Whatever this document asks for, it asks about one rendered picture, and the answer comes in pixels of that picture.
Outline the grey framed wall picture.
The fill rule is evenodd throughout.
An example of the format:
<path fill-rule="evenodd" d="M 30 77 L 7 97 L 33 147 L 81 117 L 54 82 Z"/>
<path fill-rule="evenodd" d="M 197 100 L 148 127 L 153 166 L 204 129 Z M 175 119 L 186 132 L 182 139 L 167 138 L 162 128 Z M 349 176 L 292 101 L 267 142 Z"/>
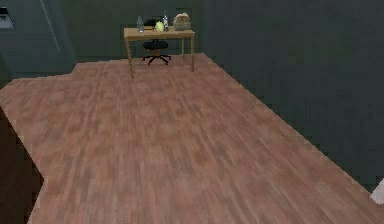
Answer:
<path fill-rule="evenodd" d="M 0 7 L 0 29 L 13 29 L 14 23 L 6 7 Z"/>

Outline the beige loaf of bread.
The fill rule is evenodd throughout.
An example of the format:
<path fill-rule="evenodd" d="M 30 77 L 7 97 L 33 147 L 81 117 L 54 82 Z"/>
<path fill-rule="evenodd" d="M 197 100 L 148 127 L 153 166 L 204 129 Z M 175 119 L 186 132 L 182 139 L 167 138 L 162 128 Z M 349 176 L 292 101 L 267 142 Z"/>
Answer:
<path fill-rule="evenodd" d="M 173 26 L 176 31 L 185 31 L 191 29 L 191 19 L 187 13 L 177 14 L 173 21 Z"/>

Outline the black swivel office chair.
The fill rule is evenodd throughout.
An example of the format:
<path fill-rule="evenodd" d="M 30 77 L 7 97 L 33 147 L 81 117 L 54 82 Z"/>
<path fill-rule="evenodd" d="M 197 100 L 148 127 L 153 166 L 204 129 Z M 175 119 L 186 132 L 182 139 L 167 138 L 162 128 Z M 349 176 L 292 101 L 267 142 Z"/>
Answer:
<path fill-rule="evenodd" d="M 149 59 L 147 63 L 148 66 L 150 66 L 155 59 L 161 59 L 165 65 L 172 59 L 170 55 L 161 55 L 159 53 L 160 50 L 168 48 L 168 43 L 164 40 L 153 39 L 152 41 L 144 42 L 143 48 L 147 51 L 153 51 L 152 55 L 142 57 L 142 61 Z"/>

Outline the light wooden table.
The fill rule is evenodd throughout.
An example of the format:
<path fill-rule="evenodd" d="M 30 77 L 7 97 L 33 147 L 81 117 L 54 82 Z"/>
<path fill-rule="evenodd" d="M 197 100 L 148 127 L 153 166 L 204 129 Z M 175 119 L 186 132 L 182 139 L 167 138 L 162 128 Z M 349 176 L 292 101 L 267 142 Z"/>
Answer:
<path fill-rule="evenodd" d="M 134 78 L 132 57 L 130 52 L 130 43 L 133 41 L 143 41 L 151 39 L 190 39 L 190 55 L 191 55 L 191 71 L 194 71 L 194 54 L 195 54 L 195 32 L 193 30 L 177 31 L 173 26 L 168 31 L 159 32 L 156 30 L 146 30 L 139 32 L 137 28 L 124 28 L 123 37 L 127 50 L 128 71 L 131 78 Z"/>

